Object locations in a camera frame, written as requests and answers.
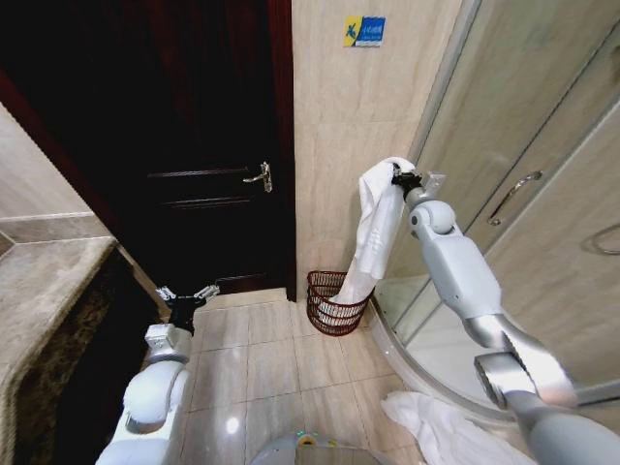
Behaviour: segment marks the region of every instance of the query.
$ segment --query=beige tile floor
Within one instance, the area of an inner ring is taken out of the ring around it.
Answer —
[[[398,464],[421,462],[413,436],[381,410],[404,385],[365,321],[328,337],[304,304],[274,301],[198,312],[195,325],[183,464],[247,464],[299,429],[384,451]]]

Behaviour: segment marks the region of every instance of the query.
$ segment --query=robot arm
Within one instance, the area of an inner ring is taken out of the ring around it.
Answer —
[[[516,416],[542,465],[603,464],[620,457],[620,438],[594,421],[572,415],[573,384],[556,358],[516,327],[502,308],[502,291],[474,241],[465,237],[452,208],[433,197],[444,176],[395,170],[404,190],[409,227],[442,301],[477,343],[498,350],[477,356],[475,367],[489,398]]]
[[[157,290],[170,308],[170,322],[151,325],[144,339],[148,366],[127,386],[123,414],[98,465],[172,465],[178,463],[182,416],[189,401],[194,311],[216,296],[217,285],[193,295]]]

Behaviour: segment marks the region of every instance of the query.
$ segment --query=white towel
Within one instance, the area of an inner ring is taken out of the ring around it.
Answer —
[[[381,406],[416,437],[428,465],[535,465],[503,439],[429,395],[393,392]]]
[[[361,218],[357,226],[356,254],[340,292],[331,301],[356,303],[364,300],[386,273],[389,252],[405,206],[402,188],[391,183],[394,163],[403,172],[416,168],[404,158],[390,157],[359,179]]]

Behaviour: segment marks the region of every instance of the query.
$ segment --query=dark wooden door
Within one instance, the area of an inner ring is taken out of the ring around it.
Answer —
[[[289,0],[9,2],[0,37],[5,105],[158,285],[294,296]]]

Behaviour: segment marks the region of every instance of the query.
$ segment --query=blue sign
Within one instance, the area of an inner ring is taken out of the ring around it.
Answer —
[[[378,47],[384,39],[386,19],[378,16],[365,16],[361,21],[356,47]]]
[[[384,38],[386,19],[381,16],[349,16],[345,21],[345,47],[378,47]]]

